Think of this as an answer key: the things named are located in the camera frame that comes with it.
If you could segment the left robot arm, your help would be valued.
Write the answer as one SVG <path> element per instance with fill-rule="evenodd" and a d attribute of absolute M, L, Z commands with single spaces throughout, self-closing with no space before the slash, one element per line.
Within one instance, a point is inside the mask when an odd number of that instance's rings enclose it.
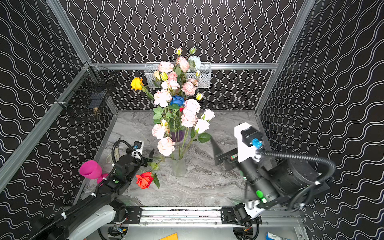
<path fill-rule="evenodd" d="M 141 154 L 124 155 L 115 163 L 114 171 L 97 184 L 85 199 L 56 217 L 38 220 L 30 232 L 30 240 L 83 240 L 108 223 L 123 223 L 129 214 L 118 198 L 135 182 L 141 167 L 153 162 Z"/>

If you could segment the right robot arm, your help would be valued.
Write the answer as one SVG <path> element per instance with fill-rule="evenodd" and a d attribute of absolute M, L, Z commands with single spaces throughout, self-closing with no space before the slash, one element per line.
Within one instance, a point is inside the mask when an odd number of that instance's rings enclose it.
<path fill-rule="evenodd" d="M 250 153 L 243 161 L 238 149 L 224 153 L 214 140 L 211 144 L 215 164 L 226 163 L 229 169 L 239 169 L 256 195 L 255 200 L 234 206 L 229 216 L 223 215 L 223 224 L 251 226 L 261 213 L 276 205 L 287 205 L 289 211 L 296 212 L 336 170 L 329 159 L 267 151 L 258 139 L 246 146 Z"/>

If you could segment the clear glass jar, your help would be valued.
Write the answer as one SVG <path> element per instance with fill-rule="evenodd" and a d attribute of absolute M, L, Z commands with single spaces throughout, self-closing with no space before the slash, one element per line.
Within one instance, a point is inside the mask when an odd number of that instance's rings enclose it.
<path fill-rule="evenodd" d="M 175 150 L 171 155 L 171 159 L 173 176 L 177 178 L 183 177 L 187 172 L 184 156 L 180 154 L 178 150 Z"/>

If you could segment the white light-blue flower stem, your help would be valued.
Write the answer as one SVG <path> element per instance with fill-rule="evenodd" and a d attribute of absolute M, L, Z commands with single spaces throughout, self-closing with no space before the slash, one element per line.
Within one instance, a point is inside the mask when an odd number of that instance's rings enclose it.
<path fill-rule="evenodd" d="M 195 72 L 196 77 L 199 77 L 201 75 L 200 68 L 202 65 L 201 59 L 196 56 L 197 49 L 195 47 L 192 47 L 189 51 L 190 56 L 188 58 L 188 62 L 190 65 L 190 68 L 188 72 Z"/>

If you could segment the white rose stem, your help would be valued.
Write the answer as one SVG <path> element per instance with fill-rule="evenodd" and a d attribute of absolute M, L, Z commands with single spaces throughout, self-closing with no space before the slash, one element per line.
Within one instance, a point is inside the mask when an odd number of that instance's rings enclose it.
<path fill-rule="evenodd" d="M 204 98 L 204 96 L 198 93 L 194 100 L 197 100 L 200 104 L 200 101 Z M 182 113 L 184 105 L 180 107 L 180 112 Z M 215 113 L 212 110 L 206 109 L 204 112 L 198 116 L 198 122 L 195 126 L 196 133 L 196 142 L 206 143 L 208 142 L 212 136 L 207 133 L 207 130 L 210 128 L 210 121 L 215 117 Z"/>

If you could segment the pink rose spray stem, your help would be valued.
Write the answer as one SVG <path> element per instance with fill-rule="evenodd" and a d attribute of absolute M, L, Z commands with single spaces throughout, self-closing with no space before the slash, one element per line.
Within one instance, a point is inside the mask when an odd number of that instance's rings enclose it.
<path fill-rule="evenodd" d="M 182 91 L 186 96 L 193 96 L 196 93 L 198 87 L 198 80 L 189 78 L 182 86 Z"/>

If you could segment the purple blue glass vase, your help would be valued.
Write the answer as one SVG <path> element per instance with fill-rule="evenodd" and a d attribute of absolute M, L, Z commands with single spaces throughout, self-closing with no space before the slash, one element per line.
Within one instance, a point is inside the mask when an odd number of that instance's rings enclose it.
<path fill-rule="evenodd" d="M 185 130 L 176 130 L 176 131 L 171 131 L 171 139 L 175 143 L 179 143 L 183 141 L 185 138 Z"/>

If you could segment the yellow rose stem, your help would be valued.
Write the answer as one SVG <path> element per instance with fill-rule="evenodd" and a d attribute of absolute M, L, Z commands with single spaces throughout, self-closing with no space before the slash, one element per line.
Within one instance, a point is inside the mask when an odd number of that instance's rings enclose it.
<path fill-rule="evenodd" d="M 131 89 L 135 91 L 142 91 L 149 99 L 154 100 L 154 95 L 150 93 L 146 86 L 144 86 L 143 79 L 141 78 L 134 78 L 131 81 Z"/>

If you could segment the large pink peony stem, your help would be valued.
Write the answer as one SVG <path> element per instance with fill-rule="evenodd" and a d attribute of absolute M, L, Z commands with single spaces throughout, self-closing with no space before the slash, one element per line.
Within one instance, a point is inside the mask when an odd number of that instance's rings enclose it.
<path fill-rule="evenodd" d="M 176 49 L 176 61 L 174 63 L 161 61 L 161 63 L 158 65 L 158 71 L 161 72 L 161 75 L 168 74 L 172 71 L 176 72 L 178 77 L 182 74 L 185 74 L 189 68 L 189 62 L 188 60 L 182 56 L 183 50 L 182 48 Z"/>

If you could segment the cream rose stem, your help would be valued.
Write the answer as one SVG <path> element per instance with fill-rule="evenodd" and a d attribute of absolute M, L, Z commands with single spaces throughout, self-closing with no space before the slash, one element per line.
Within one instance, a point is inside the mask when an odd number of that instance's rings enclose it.
<path fill-rule="evenodd" d="M 157 82 L 161 82 L 162 81 L 162 75 L 161 75 L 160 71 L 155 71 L 154 72 L 154 77 L 155 77 L 155 81 L 157 81 Z"/>

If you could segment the blue flower stem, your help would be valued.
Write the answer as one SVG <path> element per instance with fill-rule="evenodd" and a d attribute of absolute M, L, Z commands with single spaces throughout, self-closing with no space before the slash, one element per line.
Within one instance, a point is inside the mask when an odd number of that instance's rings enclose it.
<path fill-rule="evenodd" d="M 173 96 L 170 105 L 176 104 L 179 107 L 185 104 L 185 99 L 181 96 Z"/>

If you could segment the pink rose spray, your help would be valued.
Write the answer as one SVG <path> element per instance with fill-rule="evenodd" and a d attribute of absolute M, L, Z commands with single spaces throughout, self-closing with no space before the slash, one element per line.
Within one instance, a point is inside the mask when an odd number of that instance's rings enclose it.
<path fill-rule="evenodd" d="M 170 73 L 168 73 L 168 79 L 167 81 L 169 82 L 172 82 L 172 81 L 177 81 L 177 78 L 178 78 L 178 75 L 176 72 L 172 71 Z"/>
<path fill-rule="evenodd" d="M 172 139 L 171 129 L 166 120 L 160 120 L 152 128 L 152 135 L 158 141 L 157 148 L 159 153 L 165 157 L 176 160 L 176 141 Z"/>

